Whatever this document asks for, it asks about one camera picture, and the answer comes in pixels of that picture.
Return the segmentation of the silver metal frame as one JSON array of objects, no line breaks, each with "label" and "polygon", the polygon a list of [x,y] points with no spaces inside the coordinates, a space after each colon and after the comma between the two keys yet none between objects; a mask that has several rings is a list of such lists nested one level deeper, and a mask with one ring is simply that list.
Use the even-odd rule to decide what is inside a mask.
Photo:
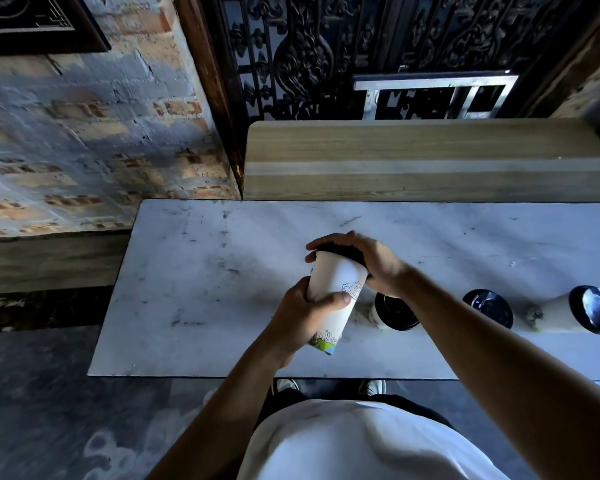
[{"label": "silver metal frame", "polygon": [[[362,119],[376,120],[382,91],[418,91],[453,89],[444,119],[487,120],[497,116],[517,83],[518,74],[504,71],[469,72],[400,72],[392,74],[357,74],[352,76],[354,91],[365,92]],[[488,111],[473,111],[471,106],[481,89],[502,88]]]}]

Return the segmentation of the person's white shirt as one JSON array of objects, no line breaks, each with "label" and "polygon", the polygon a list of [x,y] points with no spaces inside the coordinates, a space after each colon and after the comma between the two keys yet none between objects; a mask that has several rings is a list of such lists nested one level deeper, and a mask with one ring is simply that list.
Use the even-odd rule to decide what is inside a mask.
[{"label": "person's white shirt", "polygon": [[236,480],[509,480],[440,422],[389,404],[309,399],[254,431]]}]

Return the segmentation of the person's left white shoe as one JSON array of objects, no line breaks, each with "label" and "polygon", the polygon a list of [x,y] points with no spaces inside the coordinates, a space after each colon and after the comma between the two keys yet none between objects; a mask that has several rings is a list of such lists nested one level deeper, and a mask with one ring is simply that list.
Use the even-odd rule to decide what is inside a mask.
[{"label": "person's left white shoe", "polygon": [[301,389],[295,379],[273,379],[269,390],[269,396],[274,396],[284,391],[291,391],[295,394],[296,392],[300,393]]}]

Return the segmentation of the weathered wooden beam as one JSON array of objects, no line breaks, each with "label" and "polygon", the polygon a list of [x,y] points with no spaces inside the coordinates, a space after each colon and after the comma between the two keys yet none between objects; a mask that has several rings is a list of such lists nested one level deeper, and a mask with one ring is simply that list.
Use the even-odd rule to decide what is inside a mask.
[{"label": "weathered wooden beam", "polygon": [[130,230],[0,238],[0,294],[113,285]]}]

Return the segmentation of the dark framed wall picture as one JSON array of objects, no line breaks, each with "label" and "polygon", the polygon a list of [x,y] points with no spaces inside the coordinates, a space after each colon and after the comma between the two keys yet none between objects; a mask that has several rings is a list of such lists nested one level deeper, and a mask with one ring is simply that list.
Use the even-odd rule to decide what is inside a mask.
[{"label": "dark framed wall picture", "polygon": [[0,0],[0,57],[110,49],[83,0]]}]

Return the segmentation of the dark wooden door frame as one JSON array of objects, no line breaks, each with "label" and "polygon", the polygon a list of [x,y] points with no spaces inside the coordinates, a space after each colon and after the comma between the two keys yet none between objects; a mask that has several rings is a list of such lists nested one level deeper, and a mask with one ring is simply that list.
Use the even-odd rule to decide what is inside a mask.
[{"label": "dark wooden door frame", "polygon": [[221,0],[173,0],[238,188],[243,190],[248,119]]}]

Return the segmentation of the person's left hand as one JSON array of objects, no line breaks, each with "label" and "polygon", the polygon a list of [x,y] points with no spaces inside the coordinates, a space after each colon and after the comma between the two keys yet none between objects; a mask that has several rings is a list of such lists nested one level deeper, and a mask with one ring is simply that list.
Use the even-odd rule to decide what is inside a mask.
[{"label": "person's left hand", "polygon": [[328,316],[311,316],[314,302],[306,298],[309,282],[310,277],[305,276],[285,293],[262,333],[267,347],[278,358],[279,368],[287,366],[295,353],[309,343]]}]

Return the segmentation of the person's left forearm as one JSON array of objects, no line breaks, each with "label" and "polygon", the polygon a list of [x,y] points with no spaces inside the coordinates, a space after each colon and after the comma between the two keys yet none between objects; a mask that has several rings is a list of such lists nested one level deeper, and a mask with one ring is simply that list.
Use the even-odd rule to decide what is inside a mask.
[{"label": "person's left forearm", "polygon": [[145,480],[235,478],[271,382],[292,355],[257,339]]}]

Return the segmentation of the ornate black iron gate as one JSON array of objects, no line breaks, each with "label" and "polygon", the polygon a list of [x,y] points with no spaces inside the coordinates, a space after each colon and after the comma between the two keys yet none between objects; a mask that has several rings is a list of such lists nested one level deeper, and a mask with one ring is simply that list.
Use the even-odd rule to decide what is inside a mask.
[{"label": "ornate black iron gate", "polygon": [[212,0],[247,124],[355,118],[362,74],[526,74],[584,0]]}]

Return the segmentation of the person's black trousers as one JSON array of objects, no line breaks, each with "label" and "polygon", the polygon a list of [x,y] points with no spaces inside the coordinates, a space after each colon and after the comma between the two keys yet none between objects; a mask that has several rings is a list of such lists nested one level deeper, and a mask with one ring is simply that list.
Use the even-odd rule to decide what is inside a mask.
[{"label": "person's black trousers", "polygon": [[[260,411],[258,419],[256,421],[256,427],[258,427],[265,419],[272,416],[274,413],[281,411],[284,408],[293,406],[304,401],[308,401],[309,396],[302,393],[300,390],[288,388],[276,394],[269,395]],[[405,397],[400,395],[392,394],[375,394],[375,395],[351,395],[344,397],[343,400],[354,400],[354,401],[371,401],[375,403],[383,403],[390,406],[394,406],[403,411],[407,411],[417,416],[425,417],[433,421],[439,422],[451,429],[456,429],[444,416],[440,415],[436,411],[430,408],[426,408],[422,405],[416,404]]]}]

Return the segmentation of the white printed paper cup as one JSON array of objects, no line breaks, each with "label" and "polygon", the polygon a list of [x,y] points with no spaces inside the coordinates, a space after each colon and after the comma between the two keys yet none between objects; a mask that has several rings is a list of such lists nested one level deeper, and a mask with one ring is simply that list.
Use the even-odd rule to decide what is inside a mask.
[{"label": "white printed paper cup", "polygon": [[355,261],[328,252],[317,252],[306,294],[307,299],[316,301],[330,293],[346,291],[351,295],[352,303],[346,309],[330,313],[326,317],[310,340],[312,347],[327,355],[335,352],[368,274],[367,268]]}]

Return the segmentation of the white paper cup green base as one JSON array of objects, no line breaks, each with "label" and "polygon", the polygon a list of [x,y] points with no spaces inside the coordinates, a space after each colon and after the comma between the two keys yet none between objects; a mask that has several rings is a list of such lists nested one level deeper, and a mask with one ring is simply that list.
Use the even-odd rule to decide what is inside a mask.
[{"label": "white paper cup green base", "polygon": [[571,306],[572,289],[539,305],[528,307],[522,320],[538,333],[583,333],[587,329],[576,318],[576,309]]}]

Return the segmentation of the glossy black cup lid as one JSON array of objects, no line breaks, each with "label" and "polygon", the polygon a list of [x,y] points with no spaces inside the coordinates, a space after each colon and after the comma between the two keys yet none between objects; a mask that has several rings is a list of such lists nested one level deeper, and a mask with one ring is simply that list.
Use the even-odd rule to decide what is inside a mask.
[{"label": "glossy black cup lid", "polygon": [[463,302],[487,316],[492,321],[511,330],[514,314],[509,303],[499,294],[488,289],[474,289],[467,292]]},{"label": "glossy black cup lid", "polygon": [[600,287],[579,285],[569,292],[569,307],[587,331],[600,335]]}]

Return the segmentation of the wooden bench counter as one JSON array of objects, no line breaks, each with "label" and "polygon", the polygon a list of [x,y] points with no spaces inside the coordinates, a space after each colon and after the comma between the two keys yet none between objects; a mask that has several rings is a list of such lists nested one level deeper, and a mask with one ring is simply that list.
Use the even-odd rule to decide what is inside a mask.
[{"label": "wooden bench counter", "polygon": [[242,197],[600,203],[600,138],[574,119],[258,121]]}]

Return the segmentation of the small white paper cup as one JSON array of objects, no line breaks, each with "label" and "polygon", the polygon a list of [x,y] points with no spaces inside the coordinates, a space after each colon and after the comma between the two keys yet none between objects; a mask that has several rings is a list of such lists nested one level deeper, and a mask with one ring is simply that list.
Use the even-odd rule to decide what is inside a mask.
[{"label": "small white paper cup", "polygon": [[399,305],[395,302],[396,298],[376,293],[373,305],[369,312],[369,320],[377,328],[382,330],[397,330],[400,314],[395,311],[395,306]]}]

